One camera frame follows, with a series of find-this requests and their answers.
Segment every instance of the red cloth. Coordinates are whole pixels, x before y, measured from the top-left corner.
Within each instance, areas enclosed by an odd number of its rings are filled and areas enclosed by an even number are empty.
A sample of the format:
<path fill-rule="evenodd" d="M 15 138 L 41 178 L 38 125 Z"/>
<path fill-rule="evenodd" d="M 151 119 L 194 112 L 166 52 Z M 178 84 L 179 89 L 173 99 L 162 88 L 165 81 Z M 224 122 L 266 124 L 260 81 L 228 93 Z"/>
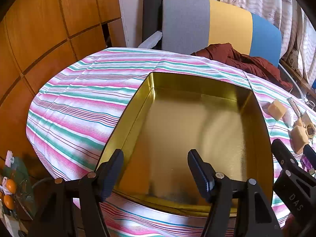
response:
<path fill-rule="evenodd" d="M 271 83 L 282 87 L 286 91 L 291 90 L 293 87 L 291 83 L 281 79 L 280 70 L 273 66 L 269 61 L 261 57 L 252 57 L 246 54 L 241 54 L 234 50 L 230 43 L 211 44 L 191 55 L 205 57 L 241 69 L 244 72 L 268 80 Z"/>

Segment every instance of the gray chair panel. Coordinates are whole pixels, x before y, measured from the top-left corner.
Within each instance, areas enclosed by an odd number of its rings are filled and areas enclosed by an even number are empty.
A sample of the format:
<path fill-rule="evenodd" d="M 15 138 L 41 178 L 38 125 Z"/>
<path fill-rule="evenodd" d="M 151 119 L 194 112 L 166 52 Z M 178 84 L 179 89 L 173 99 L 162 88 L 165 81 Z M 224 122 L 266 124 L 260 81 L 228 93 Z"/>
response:
<path fill-rule="evenodd" d="M 208 46 L 209 0 L 163 0 L 162 50 L 191 54 Z"/>

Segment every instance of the wooden block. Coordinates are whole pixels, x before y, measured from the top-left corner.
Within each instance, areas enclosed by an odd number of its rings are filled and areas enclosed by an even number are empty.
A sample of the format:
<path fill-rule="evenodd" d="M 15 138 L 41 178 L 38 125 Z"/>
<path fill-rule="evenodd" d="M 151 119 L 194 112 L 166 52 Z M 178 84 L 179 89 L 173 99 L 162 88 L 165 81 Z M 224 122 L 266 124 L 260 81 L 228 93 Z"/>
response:
<path fill-rule="evenodd" d="M 268 107 L 269 115 L 276 121 L 279 121 L 286 113 L 287 108 L 278 100 L 275 99 Z"/>
<path fill-rule="evenodd" d="M 303 121 L 302 121 L 301 118 L 298 118 L 298 119 L 295 121 L 294 126 L 302 126 L 302 127 L 304 127 L 305 124 L 303 123 Z"/>
<path fill-rule="evenodd" d="M 311 118 L 310 118 L 309 115 L 307 114 L 307 111 L 305 111 L 305 113 L 302 115 L 301 118 L 302 118 L 302 121 L 303 121 L 303 123 L 304 123 L 305 125 L 308 125 L 309 123 L 312 123 L 312 124 L 313 124 Z"/>
<path fill-rule="evenodd" d="M 306 129 L 302 126 L 293 127 L 291 131 L 291 139 L 296 154 L 301 154 L 303 152 L 304 146 L 309 144 Z"/>

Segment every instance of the table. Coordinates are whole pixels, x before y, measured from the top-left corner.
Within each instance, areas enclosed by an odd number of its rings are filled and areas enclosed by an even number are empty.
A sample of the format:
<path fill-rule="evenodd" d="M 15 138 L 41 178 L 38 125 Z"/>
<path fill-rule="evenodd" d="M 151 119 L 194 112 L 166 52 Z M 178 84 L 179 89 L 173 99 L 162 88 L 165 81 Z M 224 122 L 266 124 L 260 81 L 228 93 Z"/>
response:
<path fill-rule="evenodd" d="M 26 133 L 39 159 L 54 177 L 74 180 L 95 169 L 103 147 L 128 102 L 150 72 L 192 74 L 251 89 L 261 107 L 271 142 L 279 138 L 294 154 L 288 128 L 266 113 L 279 99 L 290 108 L 292 95 L 276 85 L 239 69 L 206 58 L 165 51 L 109 48 L 64 69 L 33 99 Z M 297 98 L 300 110 L 316 113 Z M 274 180 L 281 172 L 274 161 Z M 178 216 L 138 205 L 116 194 L 100 204 L 111 231 L 134 235 L 198 236 L 205 218 Z M 289 210 L 273 194 L 272 208 L 282 226 Z M 233 231 L 232 221 L 227 236 Z"/>

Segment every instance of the white armrest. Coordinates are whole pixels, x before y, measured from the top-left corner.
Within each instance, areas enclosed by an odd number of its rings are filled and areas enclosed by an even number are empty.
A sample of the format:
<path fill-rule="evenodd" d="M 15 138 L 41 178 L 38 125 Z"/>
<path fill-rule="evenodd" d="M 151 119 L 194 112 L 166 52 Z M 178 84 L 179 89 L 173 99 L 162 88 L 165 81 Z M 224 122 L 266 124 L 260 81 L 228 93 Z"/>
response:
<path fill-rule="evenodd" d="M 152 49 L 162 38 L 162 33 L 160 31 L 156 31 L 150 37 L 148 37 L 144 42 L 142 42 L 138 48 L 142 49 Z"/>
<path fill-rule="evenodd" d="M 286 71 L 286 69 L 279 63 L 278 69 L 281 69 L 287 76 L 288 78 L 290 78 L 291 82 L 293 83 L 293 85 L 298 89 L 301 99 L 305 102 L 305 96 L 303 95 L 301 89 L 298 87 L 298 85 L 296 84 L 296 82 L 294 81 L 294 79 L 291 77 L 291 75 Z"/>

